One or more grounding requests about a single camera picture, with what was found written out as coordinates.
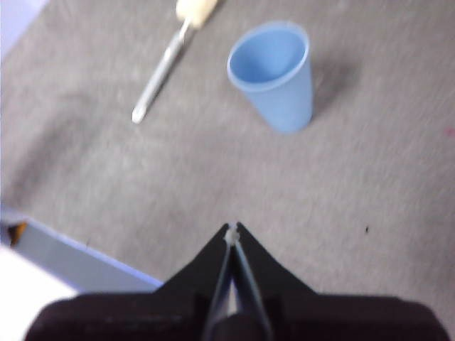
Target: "cup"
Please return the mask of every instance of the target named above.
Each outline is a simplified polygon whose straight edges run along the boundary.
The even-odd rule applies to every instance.
[[[230,81],[277,131],[304,128],[313,112],[309,39],[294,23],[271,22],[246,33],[227,61]]]

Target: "small debris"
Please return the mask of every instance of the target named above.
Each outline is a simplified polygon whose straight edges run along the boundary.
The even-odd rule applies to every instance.
[[[17,243],[19,243],[19,239],[21,238],[26,228],[26,222],[20,222],[19,224],[8,228],[9,239],[11,240],[10,247],[14,247],[17,245]]]

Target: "black plastic part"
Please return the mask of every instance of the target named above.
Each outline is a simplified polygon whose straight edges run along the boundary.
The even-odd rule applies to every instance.
[[[28,331],[38,340],[200,340],[225,255],[228,226],[154,293],[91,294],[44,308]],[[240,223],[240,241],[275,340],[447,341],[430,309],[397,298],[319,295],[281,266]],[[251,316],[219,321],[214,340],[260,340]]]

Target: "white object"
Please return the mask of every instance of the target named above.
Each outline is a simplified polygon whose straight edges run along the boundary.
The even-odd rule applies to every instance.
[[[191,19],[191,26],[201,28],[215,8],[218,0],[178,0],[176,5],[177,18],[180,21]]]
[[[47,304],[76,295],[76,290],[20,254],[0,244],[0,340],[23,340]]]

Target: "floor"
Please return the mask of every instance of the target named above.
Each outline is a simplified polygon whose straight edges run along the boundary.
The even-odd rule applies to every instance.
[[[2,63],[3,203],[162,280],[240,220],[315,290],[423,302],[455,337],[455,3],[224,1],[135,126],[173,11],[50,1]],[[276,19],[311,40],[292,135],[225,72]]]

